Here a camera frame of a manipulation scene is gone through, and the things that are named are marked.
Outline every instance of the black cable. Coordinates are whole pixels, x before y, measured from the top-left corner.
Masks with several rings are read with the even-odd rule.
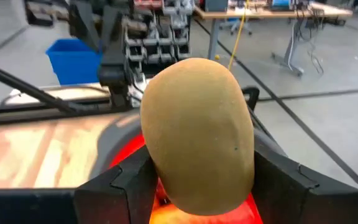
[[[304,5],[299,5],[296,6],[296,19],[298,20],[298,22],[303,22],[304,19],[306,19],[305,16],[305,9],[303,9]],[[297,33],[297,37],[298,37],[298,41],[303,40],[303,43],[307,43],[309,42],[311,45],[311,50],[308,51],[308,54],[310,56],[310,60],[311,63],[313,64],[313,66],[315,67],[316,71],[322,75],[324,73],[324,69],[323,66],[321,66],[319,59],[317,58],[317,56],[314,55],[314,50],[316,49],[316,46],[314,43],[312,43],[312,40],[314,39],[314,41],[316,41],[316,37],[318,35],[318,32],[320,31],[320,29],[324,28],[324,11],[321,11],[323,13],[323,16],[321,18],[321,21],[319,21],[319,15],[318,15],[318,10],[313,10],[313,8],[309,8],[308,5],[306,5],[308,12],[311,14],[311,20],[313,21],[313,25],[316,25],[316,27],[313,26],[309,26],[309,38],[305,38],[303,33],[302,33],[302,27],[299,26],[298,30],[296,31]],[[302,17],[300,17],[298,10],[302,11]],[[312,29],[315,28],[316,32],[315,35],[312,35]]]
[[[137,86],[137,83],[136,83],[136,80],[135,80],[135,77],[134,77],[134,73],[131,72],[131,74],[129,74],[129,78],[131,79],[131,82],[132,82],[132,85],[134,86],[134,88],[141,92],[142,94],[144,93],[143,90],[141,90],[138,86]]]
[[[0,102],[0,105],[1,105],[1,106],[2,106],[2,105],[6,105],[6,103],[7,103],[10,99],[12,99],[13,97],[20,96],[21,94],[23,94],[23,93],[16,93],[15,95],[9,95],[9,96],[3,98],[3,99],[1,100],[1,102]]]
[[[169,51],[169,54],[171,55],[171,58],[174,59],[175,63],[177,63],[177,62],[178,62],[178,59],[177,59],[174,55],[172,55],[172,52],[171,52],[171,51]]]
[[[74,104],[69,105],[67,102],[55,98],[49,95],[48,93],[39,90],[37,87],[32,86],[1,69],[0,69],[0,82],[8,86],[11,86],[15,89],[18,89],[19,91],[38,99],[42,103],[50,105],[51,107],[57,108],[60,111],[66,113],[72,113],[75,112],[76,110],[84,109],[81,105],[74,105]]]
[[[129,97],[131,97],[132,99],[134,99],[134,100],[138,101],[139,103],[141,103],[141,102],[142,102],[142,100],[141,100],[141,99],[139,99],[137,96],[134,96],[134,95],[129,95]]]

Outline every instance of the black metal bar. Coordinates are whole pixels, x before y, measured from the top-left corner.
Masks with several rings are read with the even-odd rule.
[[[0,223],[76,224],[74,189],[0,189]]]
[[[0,82],[8,86],[11,86],[15,89],[18,89],[19,91],[26,93],[29,96],[32,96],[47,105],[57,108],[60,111],[66,113],[72,113],[76,111],[76,109],[71,108],[63,100],[55,98],[49,95],[48,93],[39,90],[37,87],[32,86],[1,69],[0,69]]]
[[[45,110],[34,112],[23,112],[22,114],[5,114],[0,116],[0,125],[4,124],[17,124],[17,123],[26,123],[26,122],[36,122],[36,121],[48,121],[51,119],[64,119],[64,118],[79,118],[82,116],[97,116],[102,114],[114,114],[114,113],[125,113],[131,108],[122,106],[111,109],[109,106],[106,108],[100,108],[98,110],[88,110],[81,111],[78,113],[61,113],[53,110]]]

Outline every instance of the concrete floor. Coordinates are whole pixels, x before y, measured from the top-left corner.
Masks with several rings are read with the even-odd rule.
[[[194,57],[208,52],[210,21],[193,22]],[[291,25],[286,20],[251,22],[254,34],[244,33],[232,72],[241,86],[257,86],[261,98],[256,114],[294,161],[358,188],[358,15],[345,27],[326,26],[316,39],[324,68],[320,75],[303,44],[295,63],[305,75],[295,77],[275,64],[272,52],[284,54]],[[0,0],[0,67],[36,86],[58,85],[46,49],[68,37],[67,25],[53,29],[27,27],[21,1]],[[219,62],[227,65],[236,36],[222,31]],[[0,101],[12,89],[0,84]]]

